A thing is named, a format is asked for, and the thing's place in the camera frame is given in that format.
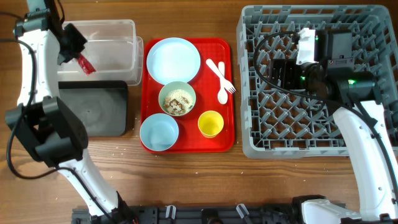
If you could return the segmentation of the red wrapper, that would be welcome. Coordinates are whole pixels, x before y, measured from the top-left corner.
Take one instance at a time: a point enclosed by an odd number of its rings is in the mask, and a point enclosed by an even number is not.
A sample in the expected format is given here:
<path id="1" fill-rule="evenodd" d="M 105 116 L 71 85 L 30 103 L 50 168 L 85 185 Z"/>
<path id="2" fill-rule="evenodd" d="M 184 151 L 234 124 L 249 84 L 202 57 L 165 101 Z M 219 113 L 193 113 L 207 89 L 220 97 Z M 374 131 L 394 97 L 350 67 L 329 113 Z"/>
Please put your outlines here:
<path id="1" fill-rule="evenodd" d="M 96 71 L 94 66 L 92 66 L 92 64 L 82 54 L 79 55 L 77 62 L 86 75 L 92 74 Z"/>

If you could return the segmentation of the yellow plastic cup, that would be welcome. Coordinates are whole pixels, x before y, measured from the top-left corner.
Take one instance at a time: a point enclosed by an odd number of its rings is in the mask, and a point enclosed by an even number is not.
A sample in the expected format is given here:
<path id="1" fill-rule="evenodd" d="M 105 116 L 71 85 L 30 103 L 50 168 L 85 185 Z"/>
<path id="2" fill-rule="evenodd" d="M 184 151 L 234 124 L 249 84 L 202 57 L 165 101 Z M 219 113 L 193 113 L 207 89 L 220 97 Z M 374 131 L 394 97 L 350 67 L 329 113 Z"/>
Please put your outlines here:
<path id="1" fill-rule="evenodd" d="M 224 127 L 224 119 L 217 111 L 206 111 L 198 119 L 198 128 L 206 138 L 215 138 Z"/>

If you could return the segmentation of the rice and food scraps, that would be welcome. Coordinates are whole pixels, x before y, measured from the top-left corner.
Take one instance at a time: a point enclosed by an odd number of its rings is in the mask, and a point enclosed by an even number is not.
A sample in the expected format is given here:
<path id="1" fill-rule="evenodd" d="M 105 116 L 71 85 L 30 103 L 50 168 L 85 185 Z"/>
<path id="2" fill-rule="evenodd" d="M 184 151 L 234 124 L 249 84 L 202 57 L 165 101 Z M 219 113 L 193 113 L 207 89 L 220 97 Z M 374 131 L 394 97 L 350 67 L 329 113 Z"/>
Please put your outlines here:
<path id="1" fill-rule="evenodd" d="M 193 98 L 185 90 L 173 90 L 165 96 L 163 107 L 168 114 L 174 116 L 184 115 L 192 109 Z"/>

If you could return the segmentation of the green bowl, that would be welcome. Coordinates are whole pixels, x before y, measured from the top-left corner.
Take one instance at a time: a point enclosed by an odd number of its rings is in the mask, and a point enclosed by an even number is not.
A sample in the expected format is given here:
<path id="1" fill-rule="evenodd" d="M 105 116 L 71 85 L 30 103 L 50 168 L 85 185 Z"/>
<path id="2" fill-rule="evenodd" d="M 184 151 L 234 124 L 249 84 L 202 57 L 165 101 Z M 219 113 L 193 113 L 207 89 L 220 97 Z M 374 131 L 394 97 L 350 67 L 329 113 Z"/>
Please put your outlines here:
<path id="1" fill-rule="evenodd" d="M 162 108 L 162 110 L 165 112 L 165 113 L 167 113 L 166 111 L 165 111 L 165 109 L 164 109 L 164 107 L 163 107 L 163 103 L 164 103 L 164 99 L 165 99 L 165 96 L 169 93 L 169 92 L 171 92 L 171 91 L 173 91 L 173 90 L 177 90 L 177 89 L 181 89 L 181 90 L 185 90 L 185 91 L 187 91 L 187 92 L 189 92 L 189 94 L 192 96 L 192 98 L 193 98 L 193 107 L 195 106 L 195 103 L 196 103 L 196 100 L 197 100 L 197 97 L 196 97 L 196 93 L 195 93 L 195 90 L 188 84 L 188 83 L 185 83 L 185 82 L 171 82 L 171 83 L 169 83 L 169 84 L 166 84 L 161 90 L 160 90 L 160 92 L 159 92 L 159 97 L 158 97 L 158 100 L 159 100 L 159 105 L 160 105 L 160 107 Z"/>

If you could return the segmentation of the light blue bowl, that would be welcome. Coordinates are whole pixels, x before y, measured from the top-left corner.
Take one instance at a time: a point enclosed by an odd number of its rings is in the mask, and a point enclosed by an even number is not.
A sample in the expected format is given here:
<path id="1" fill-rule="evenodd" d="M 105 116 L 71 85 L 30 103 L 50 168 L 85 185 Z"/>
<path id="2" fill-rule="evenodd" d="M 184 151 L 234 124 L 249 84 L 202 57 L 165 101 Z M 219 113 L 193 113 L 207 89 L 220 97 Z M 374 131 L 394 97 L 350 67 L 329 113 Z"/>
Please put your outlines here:
<path id="1" fill-rule="evenodd" d="M 178 140 L 179 126 L 170 115 L 156 113 L 144 120 L 140 127 L 142 144 L 151 151 L 170 149 Z"/>

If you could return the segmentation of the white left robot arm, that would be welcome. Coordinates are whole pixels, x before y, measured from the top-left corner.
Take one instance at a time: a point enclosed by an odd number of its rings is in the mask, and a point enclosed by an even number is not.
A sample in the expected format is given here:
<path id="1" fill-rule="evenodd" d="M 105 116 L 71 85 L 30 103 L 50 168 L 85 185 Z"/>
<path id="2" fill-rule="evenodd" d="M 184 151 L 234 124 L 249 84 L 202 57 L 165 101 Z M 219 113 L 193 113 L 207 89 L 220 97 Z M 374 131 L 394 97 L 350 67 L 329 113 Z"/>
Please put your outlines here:
<path id="1" fill-rule="evenodd" d="M 11 139 L 49 174 L 62 174 L 88 207 L 90 223 L 138 223 L 139 217 L 108 184 L 91 160 L 88 134 L 81 120 L 60 99 L 58 66 L 83 60 L 86 39 L 65 24 L 59 1 L 29 1 L 18 17 L 13 42 L 22 54 L 22 87 L 17 106 L 5 114 Z"/>

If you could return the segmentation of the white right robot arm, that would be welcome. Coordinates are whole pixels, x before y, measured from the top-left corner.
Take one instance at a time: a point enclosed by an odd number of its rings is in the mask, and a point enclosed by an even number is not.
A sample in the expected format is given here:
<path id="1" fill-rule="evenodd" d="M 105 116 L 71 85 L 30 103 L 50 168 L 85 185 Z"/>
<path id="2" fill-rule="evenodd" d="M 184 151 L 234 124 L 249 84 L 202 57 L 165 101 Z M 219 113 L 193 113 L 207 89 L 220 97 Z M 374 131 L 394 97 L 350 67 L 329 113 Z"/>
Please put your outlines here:
<path id="1" fill-rule="evenodd" d="M 387 133 L 382 93 L 371 72 L 357 72 L 348 30 L 290 31 L 292 60 L 273 59 L 264 75 L 272 87 L 322 101 L 348 149 L 359 190 L 352 212 L 324 198 L 300 197 L 302 223 L 396 223 L 397 160 Z"/>

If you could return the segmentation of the grey dishwasher rack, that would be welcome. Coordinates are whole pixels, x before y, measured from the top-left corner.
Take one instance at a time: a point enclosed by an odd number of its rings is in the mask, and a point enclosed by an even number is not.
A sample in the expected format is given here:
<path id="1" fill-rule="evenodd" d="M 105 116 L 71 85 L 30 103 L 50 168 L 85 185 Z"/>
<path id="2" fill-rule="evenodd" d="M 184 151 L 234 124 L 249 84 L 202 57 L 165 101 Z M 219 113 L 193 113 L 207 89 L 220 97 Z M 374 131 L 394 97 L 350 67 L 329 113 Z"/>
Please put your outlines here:
<path id="1" fill-rule="evenodd" d="M 304 28 L 352 32 L 354 69 L 377 76 L 387 132 L 397 146 L 397 39 L 385 6 L 251 5 L 241 11 L 236 28 L 244 154 L 296 159 L 348 153 L 325 106 L 272 89 L 256 74 L 254 50 L 266 35 Z"/>

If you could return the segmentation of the clear plastic bin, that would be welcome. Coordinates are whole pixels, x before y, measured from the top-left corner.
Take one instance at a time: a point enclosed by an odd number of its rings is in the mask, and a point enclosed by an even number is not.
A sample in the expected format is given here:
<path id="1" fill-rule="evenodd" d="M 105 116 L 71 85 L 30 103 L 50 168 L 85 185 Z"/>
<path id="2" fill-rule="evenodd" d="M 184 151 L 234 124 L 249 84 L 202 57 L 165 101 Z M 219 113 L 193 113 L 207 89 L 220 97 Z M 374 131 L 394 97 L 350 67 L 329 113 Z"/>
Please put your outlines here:
<path id="1" fill-rule="evenodd" d="M 88 41 L 82 55 L 96 70 L 85 74 L 76 60 L 58 68 L 61 82 L 124 81 L 139 85 L 142 80 L 144 42 L 130 19 L 71 22 Z"/>

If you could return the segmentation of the white plastic fork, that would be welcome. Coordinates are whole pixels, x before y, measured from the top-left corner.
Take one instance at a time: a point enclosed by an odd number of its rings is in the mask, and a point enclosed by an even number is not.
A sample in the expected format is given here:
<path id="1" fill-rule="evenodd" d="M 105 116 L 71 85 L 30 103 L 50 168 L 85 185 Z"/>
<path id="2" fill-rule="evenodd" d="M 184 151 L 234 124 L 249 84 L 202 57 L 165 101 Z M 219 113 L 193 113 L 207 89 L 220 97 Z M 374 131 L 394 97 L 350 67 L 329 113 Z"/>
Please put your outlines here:
<path id="1" fill-rule="evenodd" d="M 207 66 L 213 71 L 214 74 L 217 75 L 217 77 L 220 79 L 220 85 L 222 88 L 224 88 L 228 93 L 235 93 L 236 89 L 233 86 L 233 84 L 225 79 L 224 76 L 222 76 L 222 73 L 218 69 L 218 67 L 215 65 L 214 61 L 212 59 L 208 58 L 206 59 L 206 64 Z"/>

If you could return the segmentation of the white plastic spoon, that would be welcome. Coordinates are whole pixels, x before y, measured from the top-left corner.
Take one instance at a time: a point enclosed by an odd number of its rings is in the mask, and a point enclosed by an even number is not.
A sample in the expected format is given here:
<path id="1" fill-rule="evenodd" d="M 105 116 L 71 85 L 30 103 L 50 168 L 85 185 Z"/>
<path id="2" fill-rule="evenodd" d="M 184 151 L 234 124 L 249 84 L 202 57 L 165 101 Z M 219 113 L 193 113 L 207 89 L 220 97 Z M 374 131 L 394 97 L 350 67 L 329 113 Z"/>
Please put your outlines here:
<path id="1" fill-rule="evenodd" d="M 218 70 L 221 72 L 222 76 L 225 76 L 225 64 L 224 62 L 218 63 Z M 220 90 L 218 92 L 218 101 L 220 104 L 225 105 L 228 101 L 228 93 L 223 87 L 222 82 L 220 82 Z"/>

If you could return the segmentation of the black tray bin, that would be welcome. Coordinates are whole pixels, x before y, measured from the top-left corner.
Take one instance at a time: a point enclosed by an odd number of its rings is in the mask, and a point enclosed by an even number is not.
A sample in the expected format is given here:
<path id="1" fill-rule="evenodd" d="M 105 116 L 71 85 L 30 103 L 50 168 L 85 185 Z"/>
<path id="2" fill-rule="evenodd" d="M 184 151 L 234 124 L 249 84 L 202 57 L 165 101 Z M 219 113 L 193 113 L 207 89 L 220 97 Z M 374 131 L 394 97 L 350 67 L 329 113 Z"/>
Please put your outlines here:
<path id="1" fill-rule="evenodd" d="M 90 137 L 115 137 L 126 132 L 126 82 L 59 82 L 58 87 L 60 98 L 81 120 Z"/>

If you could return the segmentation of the red plastic tray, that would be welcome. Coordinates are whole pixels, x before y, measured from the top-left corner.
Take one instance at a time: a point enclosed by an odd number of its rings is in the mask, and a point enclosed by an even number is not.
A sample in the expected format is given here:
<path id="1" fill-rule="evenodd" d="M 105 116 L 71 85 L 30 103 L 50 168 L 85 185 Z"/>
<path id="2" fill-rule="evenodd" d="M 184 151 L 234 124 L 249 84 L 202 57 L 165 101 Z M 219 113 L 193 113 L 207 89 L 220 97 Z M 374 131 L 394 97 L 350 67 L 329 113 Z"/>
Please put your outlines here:
<path id="1" fill-rule="evenodd" d="M 149 61 L 150 49 L 165 39 L 154 39 L 144 47 L 144 63 Z M 192 111 L 181 118 L 174 118 L 179 126 L 177 142 L 168 150 L 161 153 L 200 153 L 200 152 L 225 152 L 235 141 L 234 96 L 228 93 L 225 105 L 219 103 L 217 94 L 220 89 L 219 78 L 208 68 L 205 60 L 210 58 L 215 63 L 224 62 L 225 78 L 233 81 L 231 74 L 231 48 L 221 38 L 187 38 L 198 50 L 201 57 L 201 67 L 197 75 L 189 81 L 197 96 L 197 102 Z M 144 120 L 156 113 L 164 113 L 159 105 L 159 93 L 164 85 L 158 83 L 150 75 L 148 66 L 142 73 L 142 101 L 141 124 Z M 206 138 L 198 128 L 198 119 L 205 111 L 217 111 L 224 120 L 224 127 L 215 138 Z"/>

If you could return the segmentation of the light blue plate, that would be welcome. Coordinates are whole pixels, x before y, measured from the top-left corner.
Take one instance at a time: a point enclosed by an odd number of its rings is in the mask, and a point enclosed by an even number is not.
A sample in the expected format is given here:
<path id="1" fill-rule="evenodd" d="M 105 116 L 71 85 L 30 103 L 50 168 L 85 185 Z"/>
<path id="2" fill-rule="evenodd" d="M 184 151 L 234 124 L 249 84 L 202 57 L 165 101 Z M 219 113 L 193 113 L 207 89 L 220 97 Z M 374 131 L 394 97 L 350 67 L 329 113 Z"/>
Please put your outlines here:
<path id="1" fill-rule="evenodd" d="M 150 48 L 146 58 L 149 75 L 161 85 L 171 82 L 188 83 L 201 67 L 198 49 L 188 40 L 170 37 Z"/>

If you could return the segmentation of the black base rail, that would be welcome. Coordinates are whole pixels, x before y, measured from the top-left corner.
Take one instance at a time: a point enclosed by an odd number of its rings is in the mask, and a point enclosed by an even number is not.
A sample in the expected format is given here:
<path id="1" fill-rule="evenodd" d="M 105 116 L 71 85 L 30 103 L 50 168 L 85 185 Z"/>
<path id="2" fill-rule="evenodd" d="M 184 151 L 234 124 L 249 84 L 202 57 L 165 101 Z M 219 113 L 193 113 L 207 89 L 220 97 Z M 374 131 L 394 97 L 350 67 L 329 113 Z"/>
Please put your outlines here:
<path id="1" fill-rule="evenodd" d="M 131 210 L 142 224 L 202 224 L 211 218 L 219 218 L 223 223 L 245 223 L 235 207 L 178 207 L 174 219 L 166 217 L 165 207 L 131 207 Z M 288 204 L 265 204 L 247 210 L 253 223 L 303 223 L 298 208 Z"/>

